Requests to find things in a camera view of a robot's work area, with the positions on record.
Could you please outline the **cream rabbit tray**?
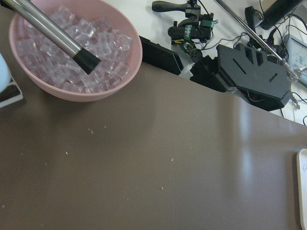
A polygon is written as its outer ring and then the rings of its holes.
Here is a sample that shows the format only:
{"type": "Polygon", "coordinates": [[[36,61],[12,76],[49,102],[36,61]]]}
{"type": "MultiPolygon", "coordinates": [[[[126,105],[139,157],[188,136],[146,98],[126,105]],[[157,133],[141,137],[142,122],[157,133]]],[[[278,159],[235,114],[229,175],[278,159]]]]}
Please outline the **cream rabbit tray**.
{"type": "Polygon", "coordinates": [[[297,181],[299,196],[299,216],[303,230],[307,229],[307,150],[302,149],[296,155],[297,181]]]}

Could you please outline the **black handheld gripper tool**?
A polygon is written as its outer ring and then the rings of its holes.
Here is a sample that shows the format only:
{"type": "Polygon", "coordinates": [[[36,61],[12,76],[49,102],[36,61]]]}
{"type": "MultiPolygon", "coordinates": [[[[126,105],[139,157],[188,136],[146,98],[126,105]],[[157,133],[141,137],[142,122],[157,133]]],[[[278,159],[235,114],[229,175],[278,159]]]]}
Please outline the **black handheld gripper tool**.
{"type": "Polygon", "coordinates": [[[188,0],[184,4],[175,4],[157,0],[152,2],[154,12],[183,12],[185,19],[168,29],[172,45],[178,45],[194,63],[203,58],[202,51],[213,38],[216,24],[214,13],[209,12],[199,0],[188,0]]]}

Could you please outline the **pink bowl with ice cubes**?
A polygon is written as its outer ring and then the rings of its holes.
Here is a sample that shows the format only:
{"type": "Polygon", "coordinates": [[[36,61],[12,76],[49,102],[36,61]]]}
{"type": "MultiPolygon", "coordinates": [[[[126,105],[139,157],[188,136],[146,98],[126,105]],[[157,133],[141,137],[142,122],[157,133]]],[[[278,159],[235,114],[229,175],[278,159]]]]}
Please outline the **pink bowl with ice cubes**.
{"type": "Polygon", "coordinates": [[[140,69],[142,63],[142,44],[136,29],[122,12],[103,0],[3,0],[1,3],[7,4],[16,12],[9,28],[9,41],[17,62],[24,69],[28,77],[38,87],[49,94],[73,102],[97,101],[116,93],[126,86],[140,69]],[[42,14],[43,12],[51,12],[59,6],[67,7],[71,9],[76,16],[87,20],[105,16],[112,26],[120,29],[127,36],[132,38],[130,57],[127,60],[130,72],[118,86],[106,92],[92,94],[64,91],[42,81],[26,67],[23,59],[18,54],[15,43],[17,39],[22,37],[20,34],[21,17],[34,23],[35,26],[41,29],[47,38],[54,41],[56,45],[75,60],[86,73],[90,73],[98,63],[100,63],[98,58],[94,57],[93,54],[82,48],[80,44],[69,38],[59,27],[51,24],[51,21],[42,14]]]}

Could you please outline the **black plastic housing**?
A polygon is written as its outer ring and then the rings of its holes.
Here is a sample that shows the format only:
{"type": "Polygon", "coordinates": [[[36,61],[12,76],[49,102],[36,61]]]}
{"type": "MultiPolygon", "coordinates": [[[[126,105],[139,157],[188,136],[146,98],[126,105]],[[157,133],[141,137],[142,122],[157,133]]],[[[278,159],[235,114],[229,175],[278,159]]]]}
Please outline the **black plastic housing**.
{"type": "Polygon", "coordinates": [[[258,108],[273,111],[290,100],[291,84],[286,68],[242,43],[230,48],[218,45],[217,57],[205,56],[193,65],[190,80],[218,92],[240,91],[258,108]]]}

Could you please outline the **light blue plastic cup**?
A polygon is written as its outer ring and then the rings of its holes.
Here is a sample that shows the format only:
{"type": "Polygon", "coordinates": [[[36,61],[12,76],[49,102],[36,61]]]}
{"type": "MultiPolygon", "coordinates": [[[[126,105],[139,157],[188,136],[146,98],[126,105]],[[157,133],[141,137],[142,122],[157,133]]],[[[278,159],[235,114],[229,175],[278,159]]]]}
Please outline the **light blue plastic cup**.
{"type": "Polygon", "coordinates": [[[0,93],[2,93],[11,82],[11,71],[2,54],[0,54],[0,93]]]}

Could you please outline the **teach pendant tablet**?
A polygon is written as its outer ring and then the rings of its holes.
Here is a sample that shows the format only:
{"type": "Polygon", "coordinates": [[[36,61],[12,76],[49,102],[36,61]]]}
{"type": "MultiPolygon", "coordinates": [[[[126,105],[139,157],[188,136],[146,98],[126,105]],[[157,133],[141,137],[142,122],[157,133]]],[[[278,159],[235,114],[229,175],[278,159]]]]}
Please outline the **teach pendant tablet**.
{"type": "Polygon", "coordinates": [[[292,35],[284,38],[288,51],[288,64],[293,70],[307,68],[307,44],[292,35]]]}

